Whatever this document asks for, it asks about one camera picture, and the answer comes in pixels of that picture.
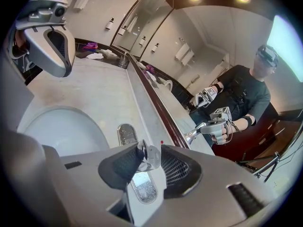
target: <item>toiletry bottle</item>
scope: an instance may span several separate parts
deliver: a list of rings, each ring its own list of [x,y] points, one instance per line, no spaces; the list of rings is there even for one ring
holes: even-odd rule
[[[145,36],[143,36],[143,38],[140,40],[140,42],[139,42],[139,45],[144,45],[144,43],[145,43]]]
[[[107,23],[105,29],[108,29],[108,30],[111,29],[113,24],[114,24],[114,18],[112,17],[112,19]]]
[[[155,44],[155,45],[153,46],[153,48],[151,49],[151,51],[152,51],[152,52],[156,52],[156,49],[158,48],[158,46],[159,46],[159,43]]]
[[[124,27],[121,27],[121,28],[119,29],[118,34],[123,35],[123,34],[124,34],[124,32],[125,32],[125,30],[126,30],[126,28],[127,28],[127,26],[126,26],[126,25],[125,25]]]

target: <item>white sink basin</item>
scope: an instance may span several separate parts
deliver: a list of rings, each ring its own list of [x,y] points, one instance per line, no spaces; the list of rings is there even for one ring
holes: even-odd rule
[[[23,131],[40,144],[54,147],[60,156],[109,149],[98,125],[84,112],[57,107],[37,116]]]

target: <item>chrome faucet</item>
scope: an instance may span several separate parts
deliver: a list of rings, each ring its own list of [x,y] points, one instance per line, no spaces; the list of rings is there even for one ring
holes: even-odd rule
[[[149,172],[157,169],[161,165],[161,152],[155,146],[148,146],[145,140],[141,140],[137,145],[138,154],[143,154],[144,158],[138,172]]]
[[[189,144],[193,142],[193,140],[200,134],[200,128],[205,127],[206,123],[201,123],[197,127],[195,127],[191,132],[184,134],[185,139],[188,141]]]

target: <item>cable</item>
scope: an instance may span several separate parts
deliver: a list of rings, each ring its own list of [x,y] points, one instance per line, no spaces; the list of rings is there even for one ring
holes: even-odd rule
[[[293,120],[298,119],[301,116],[302,112],[303,112],[303,109],[301,110],[301,112],[299,113],[299,115],[296,116]]]
[[[232,129],[232,124],[231,124],[231,122],[226,121],[226,124],[227,124],[227,127],[229,126],[229,127]],[[228,141],[227,141],[227,138],[226,138],[226,142],[225,142],[224,144],[227,144],[227,143],[231,142],[232,136],[231,136],[231,139],[228,140]]]
[[[295,151],[294,151],[292,154],[290,154],[288,157],[286,157],[286,158],[280,160],[280,162],[281,162],[281,161],[284,161],[284,160],[286,160],[287,158],[291,157],[289,161],[287,161],[286,163],[284,163],[284,164],[280,165],[279,167],[277,167],[273,172],[275,172],[275,171],[276,171],[277,169],[279,169],[280,167],[286,165],[287,163],[291,162],[292,159],[294,158],[294,155],[296,154],[296,152],[297,152],[300,148],[302,148],[302,147],[303,147],[303,143],[301,143],[301,145],[298,147],[298,149],[295,150]]]

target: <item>towel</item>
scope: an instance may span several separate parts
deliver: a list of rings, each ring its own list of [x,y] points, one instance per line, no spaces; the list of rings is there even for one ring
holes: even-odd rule
[[[77,53],[76,56],[78,58],[86,58],[88,55],[93,54],[93,52],[91,51],[85,51],[85,52],[81,52],[81,53]]]
[[[181,61],[183,65],[186,65],[189,60],[194,56],[194,52],[191,50],[189,51],[183,58],[183,60]]]
[[[135,17],[132,19],[132,21],[131,21],[131,22],[129,23],[129,25],[127,26],[127,29],[126,29],[127,32],[130,33],[130,32],[132,31],[134,25],[137,23],[137,19],[138,19],[138,16],[135,16]]]
[[[119,58],[119,56],[117,56],[115,53],[113,53],[111,50],[107,49],[101,49],[99,50],[100,53],[102,53],[106,58]]]
[[[177,54],[175,56],[176,59],[178,59],[180,61],[188,50],[189,50],[189,46],[187,43],[185,43],[184,45],[182,45],[181,49],[177,52]]]
[[[153,80],[153,81],[157,81],[157,79],[156,79],[156,77],[154,76],[154,75],[152,75],[149,71],[146,71],[147,72],[147,74],[151,77],[151,79]]]
[[[92,59],[92,60],[100,60],[100,59],[103,59],[103,55],[98,54],[98,53],[93,53],[93,54],[88,55],[86,58]]]
[[[141,62],[138,62],[137,65],[138,65],[139,67],[141,67],[142,69],[146,69],[146,66],[144,66]]]

